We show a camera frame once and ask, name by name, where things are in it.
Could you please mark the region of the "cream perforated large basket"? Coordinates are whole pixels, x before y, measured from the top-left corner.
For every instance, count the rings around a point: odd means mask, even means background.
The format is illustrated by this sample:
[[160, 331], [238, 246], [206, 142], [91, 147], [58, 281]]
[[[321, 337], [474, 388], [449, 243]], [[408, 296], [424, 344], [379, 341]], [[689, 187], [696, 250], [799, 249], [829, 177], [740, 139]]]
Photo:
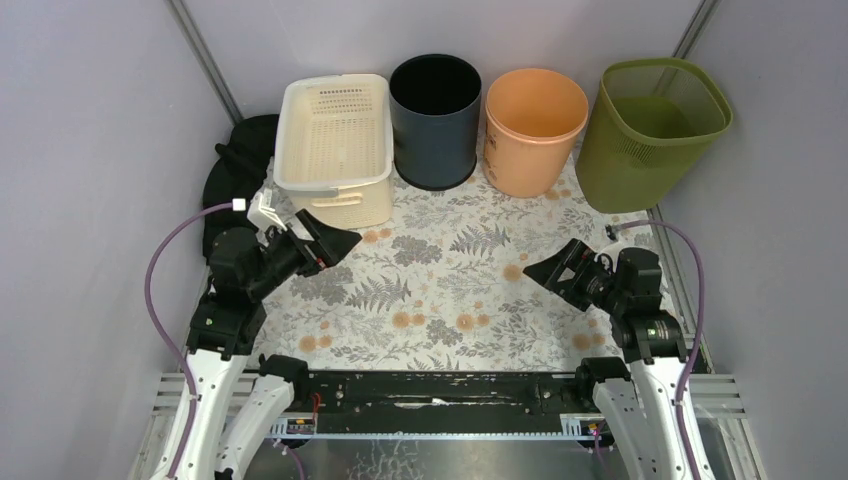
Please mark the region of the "cream perforated large basket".
[[372, 227], [387, 222], [392, 216], [394, 140], [391, 153], [390, 173], [374, 183], [317, 192], [284, 189], [274, 180], [274, 156], [272, 178], [296, 209], [308, 210], [325, 224], [343, 229]]

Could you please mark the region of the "white slotted basket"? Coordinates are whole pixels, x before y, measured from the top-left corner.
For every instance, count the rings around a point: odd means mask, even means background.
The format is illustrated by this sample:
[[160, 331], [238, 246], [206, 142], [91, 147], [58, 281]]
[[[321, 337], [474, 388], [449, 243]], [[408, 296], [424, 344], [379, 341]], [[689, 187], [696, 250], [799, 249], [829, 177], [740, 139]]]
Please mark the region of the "white slotted basket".
[[274, 180], [284, 189], [315, 192], [378, 182], [391, 171], [392, 144], [385, 78], [295, 81], [284, 92]]

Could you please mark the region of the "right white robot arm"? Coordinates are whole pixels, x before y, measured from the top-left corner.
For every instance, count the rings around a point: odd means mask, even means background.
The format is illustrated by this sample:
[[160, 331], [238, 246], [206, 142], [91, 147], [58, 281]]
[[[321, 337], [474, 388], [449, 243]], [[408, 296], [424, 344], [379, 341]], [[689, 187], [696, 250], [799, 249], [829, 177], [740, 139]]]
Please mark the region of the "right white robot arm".
[[573, 386], [600, 413], [632, 479], [712, 479], [689, 388], [680, 324], [662, 308], [662, 269], [652, 251], [627, 247], [606, 264], [578, 239], [523, 272], [571, 306], [607, 313], [619, 357], [581, 361]]

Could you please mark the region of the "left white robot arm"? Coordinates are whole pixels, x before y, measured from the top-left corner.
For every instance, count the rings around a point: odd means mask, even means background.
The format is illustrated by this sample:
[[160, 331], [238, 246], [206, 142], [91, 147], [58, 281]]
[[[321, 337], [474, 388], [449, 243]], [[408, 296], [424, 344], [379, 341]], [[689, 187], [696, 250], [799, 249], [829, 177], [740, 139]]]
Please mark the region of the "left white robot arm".
[[311, 277], [338, 265], [362, 240], [326, 225], [306, 210], [296, 214], [308, 238], [289, 224], [269, 227], [260, 242], [250, 227], [219, 233], [208, 257], [210, 278], [190, 321], [185, 347], [165, 332], [152, 302], [152, 276], [164, 251], [157, 247], [145, 273], [148, 314], [176, 355], [184, 387], [154, 470], [155, 479], [241, 479], [272, 425], [309, 401], [305, 361], [272, 355], [263, 360], [246, 403], [228, 416], [237, 380], [266, 320], [264, 299], [294, 276]]

